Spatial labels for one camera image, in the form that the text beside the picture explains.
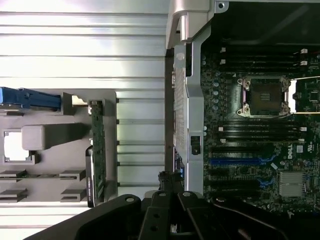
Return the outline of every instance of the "cpu socket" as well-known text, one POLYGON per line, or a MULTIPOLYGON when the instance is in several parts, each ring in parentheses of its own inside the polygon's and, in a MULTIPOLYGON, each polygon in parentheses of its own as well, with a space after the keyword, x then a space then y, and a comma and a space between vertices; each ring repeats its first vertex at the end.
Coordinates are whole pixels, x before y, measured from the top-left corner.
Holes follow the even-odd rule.
POLYGON ((237 80, 242 86, 242 107, 237 110, 245 118, 276 118, 289 114, 290 79, 283 76, 247 76, 237 80))

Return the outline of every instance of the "metal panel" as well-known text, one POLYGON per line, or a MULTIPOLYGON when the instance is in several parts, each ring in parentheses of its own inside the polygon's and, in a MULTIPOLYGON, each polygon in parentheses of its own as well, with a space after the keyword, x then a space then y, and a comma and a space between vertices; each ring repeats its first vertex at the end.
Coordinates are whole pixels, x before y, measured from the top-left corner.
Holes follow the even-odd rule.
POLYGON ((2 56, 0 66, 0 77, 29 78, 161 78, 165 71, 163 57, 2 56))
POLYGON ((167 14, 167 0, 2 0, 3 12, 167 14))
POLYGON ((139 196, 164 168, 169 2, 0 1, 0 86, 115 90, 119 185, 139 196))
POLYGON ((137 187, 140 185, 141 187, 143 185, 158 186, 158 174, 164 170, 164 166, 119 166, 118 181, 123 185, 137 187))
POLYGON ((152 119, 152 120, 160 120, 163 118, 165 114, 164 103, 148 103, 148 102, 140 102, 140 108, 135 108, 137 102, 121 102, 117 105, 117 118, 118 119, 152 119))
MULTIPOLYGON (((72 33, 73 28, 64 27, 65 32, 59 32, 58 34, 72 33)), ((88 34, 87 31, 81 31, 78 34, 88 34)), ((39 30, 39 33, 46 32, 43 29, 39 30)), ((11 34, 0 27, 0 33, 11 34)), ((98 32, 97 34, 109 34, 104 32, 98 32)), ((0 38, 0 51, 1 55, 8 56, 148 56, 157 57, 165 54, 163 48, 165 44, 165 38, 163 36, 37 36, 37 35, 23 35, 23 36, 3 36, 0 38)))

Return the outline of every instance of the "motherboard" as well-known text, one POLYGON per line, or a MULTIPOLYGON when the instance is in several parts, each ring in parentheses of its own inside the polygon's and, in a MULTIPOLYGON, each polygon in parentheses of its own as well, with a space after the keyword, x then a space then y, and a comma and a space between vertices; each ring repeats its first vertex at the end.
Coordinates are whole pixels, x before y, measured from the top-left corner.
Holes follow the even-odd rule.
POLYGON ((318 214, 320 52, 202 46, 204 196, 318 214))

